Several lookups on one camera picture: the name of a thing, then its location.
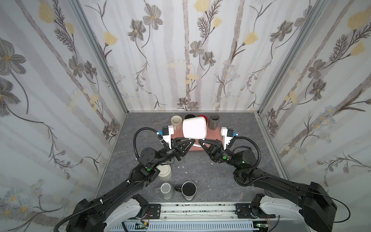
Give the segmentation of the white ribbed upside-down mug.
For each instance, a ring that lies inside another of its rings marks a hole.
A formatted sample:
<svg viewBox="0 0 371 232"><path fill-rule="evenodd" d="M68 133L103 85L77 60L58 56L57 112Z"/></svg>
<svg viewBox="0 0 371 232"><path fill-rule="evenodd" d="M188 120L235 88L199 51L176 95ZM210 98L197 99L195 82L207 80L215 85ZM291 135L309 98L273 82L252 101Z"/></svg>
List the white ribbed upside-down mug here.
<svg viewBox="0 0 371 232"><path fill-rule="evenodd" d="M185 119L183 121L182 129L183 135L186 139L202 140L207 135L207 125L204 118L195 117L192 119Z"/></svg>

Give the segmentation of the pale pink mug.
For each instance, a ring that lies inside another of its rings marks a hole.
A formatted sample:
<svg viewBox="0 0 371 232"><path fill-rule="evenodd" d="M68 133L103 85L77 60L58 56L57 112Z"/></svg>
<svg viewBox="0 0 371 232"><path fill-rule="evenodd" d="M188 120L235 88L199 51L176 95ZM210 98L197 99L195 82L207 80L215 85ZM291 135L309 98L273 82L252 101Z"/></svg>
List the pale pink mug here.
<svg viewBox="0 0 371 232"><path fill-rule="evenodd" d="M171 118L171 124L174 131L179 131L182 128L183 119L181 116L175 115Z"/></svg>

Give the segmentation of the red mug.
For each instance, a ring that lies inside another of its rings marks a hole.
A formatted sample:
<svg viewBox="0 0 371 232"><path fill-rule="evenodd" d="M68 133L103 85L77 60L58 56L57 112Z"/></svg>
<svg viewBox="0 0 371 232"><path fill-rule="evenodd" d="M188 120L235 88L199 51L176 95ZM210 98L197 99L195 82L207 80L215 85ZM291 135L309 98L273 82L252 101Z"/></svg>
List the red mug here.
<svg viewBox="0 0 371 232"><path fill-rule="evenodd" d="M204 119L205 119L205 122L207 122L207 121L208 121L208 117L207 117L207 116L205 116L205 115L198 115L198 117L200 117L200 118L204 118Z"/></svg>

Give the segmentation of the dark mug white base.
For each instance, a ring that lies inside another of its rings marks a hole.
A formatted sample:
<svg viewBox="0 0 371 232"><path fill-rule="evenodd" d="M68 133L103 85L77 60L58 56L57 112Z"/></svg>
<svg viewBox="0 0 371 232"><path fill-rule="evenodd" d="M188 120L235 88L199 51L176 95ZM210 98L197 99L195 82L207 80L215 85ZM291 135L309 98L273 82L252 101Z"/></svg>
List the dark mug white base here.
<svg viewBox="0 0 371 232"><path fill-rule="evenodd" d="M185 119L192 119L192 118L195 118L196 116L193 115L193 114L188 114L185 116Z"/></svg>

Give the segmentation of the cream upside-down mug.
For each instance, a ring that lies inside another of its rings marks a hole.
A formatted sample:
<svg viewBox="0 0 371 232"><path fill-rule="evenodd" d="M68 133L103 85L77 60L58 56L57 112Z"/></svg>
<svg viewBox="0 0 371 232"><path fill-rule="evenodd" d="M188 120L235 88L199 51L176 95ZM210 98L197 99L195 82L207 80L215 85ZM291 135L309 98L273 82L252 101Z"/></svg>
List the cream upside-down mug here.
<svg viewBox="0 0 371 232"><path fill-rule="evenodd" d="M172 170L171 170L171 166L167 163L165 164L161 164L159 166L157 166L157 169L160 171L160 173L158 174L158 177L161 181L169 181L172 177Z"/></svg>

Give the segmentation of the black interior steel mug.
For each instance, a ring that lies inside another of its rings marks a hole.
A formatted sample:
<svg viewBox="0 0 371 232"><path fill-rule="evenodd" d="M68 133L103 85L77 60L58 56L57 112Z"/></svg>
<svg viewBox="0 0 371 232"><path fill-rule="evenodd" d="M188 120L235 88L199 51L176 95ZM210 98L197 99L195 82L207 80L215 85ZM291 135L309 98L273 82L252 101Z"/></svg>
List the black interior steel mug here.
<svg viewBox="0 0 371 232"><path fill-rule="evenodd" d="M182 197L186 201L193 201L197 193L197 187L192 181L186 181L182 185L175 186L174 190L182 193Z"/></svg>

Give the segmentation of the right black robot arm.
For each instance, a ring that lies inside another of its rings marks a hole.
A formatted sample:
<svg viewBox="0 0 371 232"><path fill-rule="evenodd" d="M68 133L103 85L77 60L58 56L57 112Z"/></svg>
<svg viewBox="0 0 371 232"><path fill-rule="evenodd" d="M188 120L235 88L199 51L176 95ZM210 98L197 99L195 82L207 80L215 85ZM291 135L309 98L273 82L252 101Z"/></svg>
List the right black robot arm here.
<svg viewBox="0 0 371 232"><path fill-rule="evenodd" d="M275 193L297 205L299 215L311 229L317 232L332 231L336 223L337 200L330 197L318 183L307 185L292 182L258 168L261 151L252 139L236 136L227 146L219 140L202 139L199 144L212 161L234 167L233 178L238 185L254 186Z"/></svg>

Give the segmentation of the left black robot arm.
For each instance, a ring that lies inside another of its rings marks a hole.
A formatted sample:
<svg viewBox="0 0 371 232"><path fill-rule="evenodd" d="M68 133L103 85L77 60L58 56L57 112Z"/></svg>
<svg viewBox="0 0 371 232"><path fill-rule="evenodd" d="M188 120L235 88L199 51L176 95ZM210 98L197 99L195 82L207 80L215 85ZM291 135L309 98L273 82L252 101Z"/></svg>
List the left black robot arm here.
<svg viewBox="0 0 371 232"><path fill-rule="evenodd" d="M163 148L155 150L153 148L144 148L141 154L138 153L136 139L142 131L152 131L157 134ZM126 180L116 186L108 193L95 198L92 201L86 199L80 201L74 212L62 219L54 227L54 232L58 232L60 227L67 223L67 232L103 232L108 229L109 216L121 206L125 200L133 196L136 192L147 187L158 177L160 170L159 165L175 158L181 160L195 144L195 139L184 137L170 139L166 142L163 135L153 128L140 128L133 137L133 149L139 164L130 172Z"/></svg>

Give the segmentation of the small grey mug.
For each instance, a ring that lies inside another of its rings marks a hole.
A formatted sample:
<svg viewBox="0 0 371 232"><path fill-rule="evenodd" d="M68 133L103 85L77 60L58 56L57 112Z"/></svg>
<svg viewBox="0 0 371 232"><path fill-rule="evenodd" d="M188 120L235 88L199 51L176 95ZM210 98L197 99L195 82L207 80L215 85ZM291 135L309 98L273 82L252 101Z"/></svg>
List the small grey mug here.
<svg viewBox="0 0 371 232"><path fill-rule="evenodd" d="M155 191L161 195L164 200L170 200L174 195L174 187L170 183L163 183Z"/></svg>

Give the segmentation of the pink rectangular tray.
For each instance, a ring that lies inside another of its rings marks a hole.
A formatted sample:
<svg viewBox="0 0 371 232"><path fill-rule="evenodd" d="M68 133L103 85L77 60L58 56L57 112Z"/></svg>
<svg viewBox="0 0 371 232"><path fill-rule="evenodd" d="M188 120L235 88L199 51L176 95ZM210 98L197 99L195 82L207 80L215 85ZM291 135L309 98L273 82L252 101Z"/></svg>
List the pink rectangular tray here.
<svg viewBox="0 0 371 232"><path fill-rule="evenodd" d="M172 138L178 138L178 137L184 137L183 135L183 129L177 130L174 132L172 135ZM216 130L211 130L207 127L207 135L206 139L213 139L213 140L219 140L222 141L222 135L221 135L221 130L218 127ZM190 151L203 151L202 147L200 147L198 140L196 140L196 143L192 146Z"/></svg>

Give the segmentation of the aluminium mounting rail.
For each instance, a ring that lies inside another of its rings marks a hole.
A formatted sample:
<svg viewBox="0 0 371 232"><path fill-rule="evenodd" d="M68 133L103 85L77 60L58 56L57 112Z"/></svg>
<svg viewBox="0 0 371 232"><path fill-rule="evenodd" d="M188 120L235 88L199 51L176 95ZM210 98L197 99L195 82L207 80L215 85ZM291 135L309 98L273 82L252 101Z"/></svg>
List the aluminium mounting rail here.
<svg viewBox="0 0 371 232"><path fill-rule="evenodd" d="M79 219L94 222L106 223L115 226L130 218L156 219L175 219L175 218L228 218L237 217L238 219L273 219L274 217L292 218L304 221L301 215L302 209L294 203L284 200L264 196L260 200L251 203L163 203L149 204L141 198L129 199L127 202L112 208L100 209L101 206L113 206L110 202L98 203L98 206L82 213Z"/></svg>

